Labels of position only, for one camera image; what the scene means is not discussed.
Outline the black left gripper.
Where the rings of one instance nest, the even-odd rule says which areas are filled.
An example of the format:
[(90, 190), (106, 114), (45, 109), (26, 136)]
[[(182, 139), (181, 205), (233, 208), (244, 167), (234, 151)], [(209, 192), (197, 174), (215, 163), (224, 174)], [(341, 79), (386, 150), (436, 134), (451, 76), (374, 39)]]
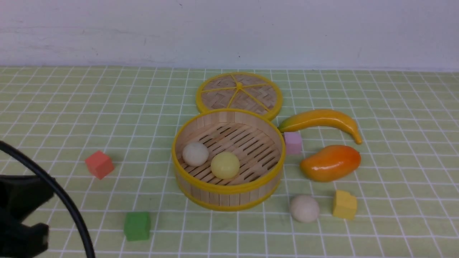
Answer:
[(2, 175), (0, 178), (0, 256), (34, 258), (48, 249), (49, 226), (23, 224), (30, 214), (54, 196), (36, 175)]

